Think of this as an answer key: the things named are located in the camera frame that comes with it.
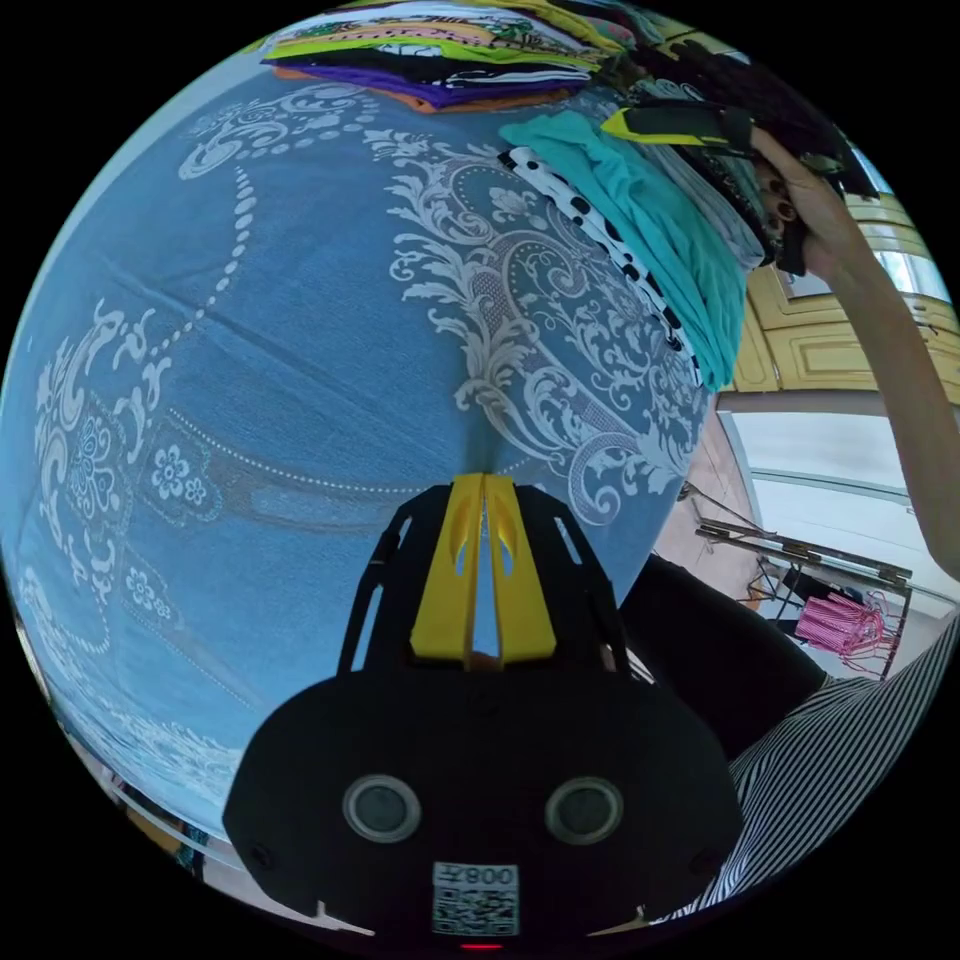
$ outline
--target purple fabric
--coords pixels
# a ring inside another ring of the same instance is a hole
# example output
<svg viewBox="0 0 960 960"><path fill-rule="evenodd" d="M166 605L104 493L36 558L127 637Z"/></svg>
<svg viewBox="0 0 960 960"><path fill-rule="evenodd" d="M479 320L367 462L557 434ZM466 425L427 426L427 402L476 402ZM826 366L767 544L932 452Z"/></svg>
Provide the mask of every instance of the purple fabric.
<svg viewBox="0 0 960 960"><path fill-rule="evenodd" d="M471 100L492 100L500 97L522 97L535 93L547 93L553 90L576 92L584 83L572 83L569 80L546 80L543 83L515 83L500 85L484 84L477 87L438 87L431 83L416 83L406 80L386 70L364 70L355 67L294 67L300 73L323 80L338 80L342 83L355 83L361 87L373 87L389 90L392 93L405 93L420 97L431 106L441 108L469 103Z"/></svg>

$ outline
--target yellow and black device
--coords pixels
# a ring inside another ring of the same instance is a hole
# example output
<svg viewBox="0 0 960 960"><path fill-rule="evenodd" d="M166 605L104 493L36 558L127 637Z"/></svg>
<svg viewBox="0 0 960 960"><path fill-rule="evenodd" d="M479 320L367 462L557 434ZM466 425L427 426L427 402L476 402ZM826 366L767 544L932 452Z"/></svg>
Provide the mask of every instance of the yellow and black device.
<svg viewBox="0 0 960 960"><path fill-rule="evenodd" d="M493 670L471 658L484 536ZM742 829L713 734L631 676L570 509L489 474L400 506L336 675L254 734L223 822L268 896L373 933L344 932L351 952L418 960L582 956L693 901Z"/></svg>
<svg viewBox="0 0 960 960"><path fill-rule="evenodd" d="M697 147L750 157L753 120L739 107L702 100L650 100L624 107L600 127L621 140L655 146Z"/></svg>

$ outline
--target sticker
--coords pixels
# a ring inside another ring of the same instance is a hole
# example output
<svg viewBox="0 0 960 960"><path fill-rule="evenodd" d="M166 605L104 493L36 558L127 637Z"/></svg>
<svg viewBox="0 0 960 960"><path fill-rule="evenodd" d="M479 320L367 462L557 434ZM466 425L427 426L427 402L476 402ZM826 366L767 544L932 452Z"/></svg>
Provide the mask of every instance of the sticker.
<svg viewBox="0 0 960 960"><path fill-rule="evenodd" d="M516 866L434 863L433 932L515 937L520 933Z"/></svg>

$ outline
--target metal rack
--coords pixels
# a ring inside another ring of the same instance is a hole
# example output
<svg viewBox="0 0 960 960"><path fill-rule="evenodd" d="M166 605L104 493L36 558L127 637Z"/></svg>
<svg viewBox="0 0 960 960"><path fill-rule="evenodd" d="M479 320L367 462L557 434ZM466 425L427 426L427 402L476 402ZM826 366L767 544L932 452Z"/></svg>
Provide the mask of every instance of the metal rack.
<svg viewBox="0 0 960 960"><path fill-rule="evenodd" d="M889 626L892 639L886 660L879 676L884 680L890 673L890 667L900 648L900 641L903 637L903 628L906 624L907 613L910 609L910 599L913 595L912 588L908 585L910 577L913 576L912 570L904 567L897 567L893 564L883 563L870 557L862 557L859 554L847 553L843 550L834 550L832 547L824 547L819 544L809 543L806 540L794 540L790 537L783 537L778 533L771 533L763 530L755 524L750 526L739 526L737 524L725 523L722 520L710 520L700 517L698 513L699 526L697 527L697 536L703 537L710 544L726 543L741 550L749 550L760 558L760 574L750 584L754 584L761 578L765 578L768 587L768 593L760 593L747 599L754 600L766 597L776 600L779 597L779 588L783 583L787 570L795 570L797 576L801 573L820 574L821 579L826 579L829 583L835 583L841 587L867 587L871 590L881 590L884 593L893 593L903 597L903 609L896 616L896 625ZM763 564L764 558L779 560L788 566L783 571L779 579L774 583L770 571ZM787 605L795 601L790 600L790 594L782 598L783 603L774 622L779 622Z"/></svg>

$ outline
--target woman's arm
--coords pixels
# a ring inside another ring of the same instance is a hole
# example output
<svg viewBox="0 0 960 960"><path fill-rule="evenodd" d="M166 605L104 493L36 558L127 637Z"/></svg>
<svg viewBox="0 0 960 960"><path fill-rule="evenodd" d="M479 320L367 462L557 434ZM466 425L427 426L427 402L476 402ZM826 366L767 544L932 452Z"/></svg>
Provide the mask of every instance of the woman's arm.
<svg viewBox="0 0 960 960"><path fill-rule="evenodd" d="M836 294L870 364L930 556L960 580L960 431L913 316L836 193L765 131L753 145L783 177L810 230L807 268Z"/></svg>

